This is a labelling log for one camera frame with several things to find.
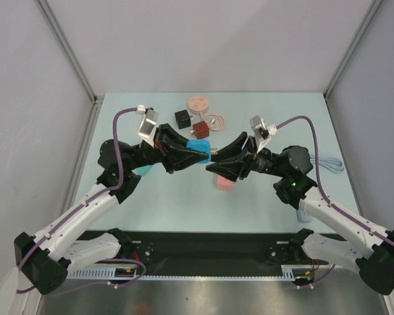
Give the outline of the pink cube adapter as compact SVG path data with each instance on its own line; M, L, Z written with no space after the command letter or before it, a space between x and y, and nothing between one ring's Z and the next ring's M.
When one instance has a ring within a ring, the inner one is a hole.
M222 177L221 175L218 175L215 181L215 185L216 185L216 189L220 191L232 192L234 190L236 183L225 177Z

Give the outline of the blue plug adapter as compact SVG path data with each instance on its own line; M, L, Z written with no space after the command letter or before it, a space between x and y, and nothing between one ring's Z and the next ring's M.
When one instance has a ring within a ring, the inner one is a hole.
M211 161L211 157L217 154L217 148L213 147L207 139L189 140L186 147L208 155L207 159L199 161L199 163L209 163Z

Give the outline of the teal triangular power strip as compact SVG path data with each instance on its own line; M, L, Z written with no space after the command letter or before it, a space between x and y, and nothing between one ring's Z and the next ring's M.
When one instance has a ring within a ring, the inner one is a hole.
M134 170L134 173L138 176L144 177L148 174L148 172L153 168L152 165L146 165L142 167L138 167Z

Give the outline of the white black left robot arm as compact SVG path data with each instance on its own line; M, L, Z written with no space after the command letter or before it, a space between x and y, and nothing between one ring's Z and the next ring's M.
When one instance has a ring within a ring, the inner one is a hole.
M189 148L188 139L167 123L141 127L137 134L142 141L134 146L116 137L105 141L98 159L103 172L88 193L35 235L23 232L15 239L19 270L41 294L56 290L76 270L100 261L122 263L131 257L131 240L116 228L93 240L77 239L133 193L141 180L135 169L160 163L172 174L209 159L207 152Z

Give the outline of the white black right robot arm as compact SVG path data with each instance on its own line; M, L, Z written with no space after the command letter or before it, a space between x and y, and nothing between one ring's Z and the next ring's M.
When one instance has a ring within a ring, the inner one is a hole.
M289 146L281 153L258 150L251 136L242 133L223 148L206 170L230 181L245 179L252 171L278 177L273 188L282 203L316 218L343 239L332 240L312 230L301 230L290 246L297 263L318 259L344 267L375 292L394 290L394 229L388 230L334 201L318 180L308 177L313 169L308 149Z

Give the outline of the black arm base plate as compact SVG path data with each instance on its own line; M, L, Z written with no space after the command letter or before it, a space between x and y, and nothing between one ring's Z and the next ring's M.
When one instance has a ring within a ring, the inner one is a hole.
M310 259L290 245L290 233L133 232L109 233L121 240L119 258L138 258L147 276L277 276L282 266L317 269L326 261Z

